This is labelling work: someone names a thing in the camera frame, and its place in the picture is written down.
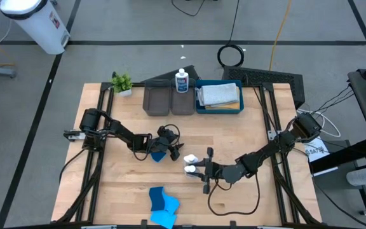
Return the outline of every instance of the gray container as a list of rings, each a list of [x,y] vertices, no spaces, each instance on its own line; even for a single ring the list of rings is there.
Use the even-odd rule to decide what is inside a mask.
[[[145,81],[143,108],[149,116],[169,115],[170,80]]]
[[[196,92],[194,91],[196,80],[189,78],[189,90],[184,93],[176,91],[176,81],[171,80],[172,98],[170,111],[174,115],[192,115],[196,111]]]

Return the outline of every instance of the wooden tabletop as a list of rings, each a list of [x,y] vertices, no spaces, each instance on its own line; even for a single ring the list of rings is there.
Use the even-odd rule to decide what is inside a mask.
[[[100,84],[84,85],[74,128],[78,129],[83,112],[97,107]],[[288,84],[274,84],[275,97],[282,127],[295,116],[295,107]],[[271,161],[265,160],[259,168],[261,202],[257,211],[250,216],[215,216],[207,207],[208,195],[203,194],[203,183],[184,174],[183,157],[194,154],[199,159],[207,157],[207,147],[214,149],[213,160],[222,164],[234,164],[234,159],[257,151],[268,143],[266,129],[253,88],[243,88],[245,108],[240,114],[197,114],[191,116],[147,116],[142,109],[144,88],[132,88],[130,97],[114,96],[112,117],[119,120],[135,134],[153,133],[161,125],[172,123],[180,128],[180,158],[173,162],[169,154],[160,163],[149,156],[140,162],[133,157],[126,144],[119,139],[108,139],[95,211],[95,224],[139,225],[142,219],[151,215],[149,189],[164,186],[165,193],[180,202],[175,225],[228,225],[235,220],[237,225],[281,225],[276,198]],[[80,151],[83,141],[70,142],[67,160]],[[296,148],[304,151],[298,143]],[[81,155],[66,168],[53,210],[52,220],[61,217],[78,196],[85,170],[87,153]],[[316,194],[305,155],[292,151],[288,156],[295,194],[305,208],[321,221]],[[283,192],[288,221],[292,220],[288,198]],[[243,178],[231,190],[216,189],[211,205],[217,212],[251,211],[257,200],[255,176]],[[90,196],[86,199],[83,219],[87,217]]]

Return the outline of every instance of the white object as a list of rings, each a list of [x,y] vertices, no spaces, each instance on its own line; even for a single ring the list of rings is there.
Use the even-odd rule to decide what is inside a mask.
[[[64,52],[70,34],[50,1],[2,0],[0,10],[12,18],[47,54]]]
[[[186,166],[184,172],[196,172],[196,167],[194,165]]]
[[[221,106],[239,101],[235,83],[205,85],[196,90],[200,106]]]
[[[309,156],[310,162],[314,162],[315,160],[330,154],[327,150],[327,147],[325,147],[324,142],[319,137],[309,142],[308,144],[304,144],[304,148],[306,150],[306,154]],[[321,172],[316,172],[315,174],[313,174],[313,176],[319,176],[321,174],[328,173],[337,169],[338,167],[334,167]]]
[[[189,90],[189,74],[184,72],[184,69],[179,69],[175,75],[176,92],[184,93]]]
[[[297,110],[297,112],[298,113],[302,113],[302,112],[307,112],[307,113],[310,113],[310,114],[312,114],[313,112],[312,111],[306,111],[306,110],[303,110],[303,109],[298,109]],[[321,129],[321,131],[320,132],[323,132],[324,134],[328,134],[328,135],[330,135],[330,136],[332,136],[332,137],[341,137],[341,133],[340,133],[340,131],[338,130],[338,128],[336,127],[336,125],[334,125],[334,123],[329,119],[329,118],[327,118],[326,116],[324,116],[321,112],[315,112],[315,114],[318,114],[319,116],[321,116],[322,118],[323,118],[323,124],[322,124],[322,128],[324,127],[324,124],[325,124],[325,120],[327,120],[327,121],[329,121],[329,123],[335,128],[335,131],[337,131],[337,135],[335,135],[335,134],[331,134],[331,133],[329,133],[329,132],[327,132],[327,131],[325,131],[325,130],[323,130],[323,129]]]
[[[200,172],[200,170],[197,169],[194,165],[189,165],[189,166],[184,167],[184,172],[186,173],[186,176],[188,176],[190,178],[197,178],[194,175],[188,174],[188,172]]]
[[[347,173],[347,181],[353,186],[366,185],[366,168]]]
[[[130,96],[130,95],[132,95],[132,90],[129,89],[129,90],[126,90],[126,91],[123,91],[123,92],[119,92],[118,95],[122,96],[122,97]]]
[[[194,155],[187,155],[183,158],[183,160],[186,162],[186,163],[196,163],[198,162],[198,158]]]

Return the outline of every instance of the small green plant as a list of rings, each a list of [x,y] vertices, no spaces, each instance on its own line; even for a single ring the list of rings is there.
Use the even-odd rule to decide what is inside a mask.
[[[122,76],[118,73],[112,73],[111,79],[112,86],[114,87],[114,91],[119,93],[132,88],[131,77],[128,73],[124,73]]]

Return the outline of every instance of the bottle label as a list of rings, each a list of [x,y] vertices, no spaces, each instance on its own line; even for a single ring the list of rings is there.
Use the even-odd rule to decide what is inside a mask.
[[[177,91],[187,91],[187,78],[177,78]]]

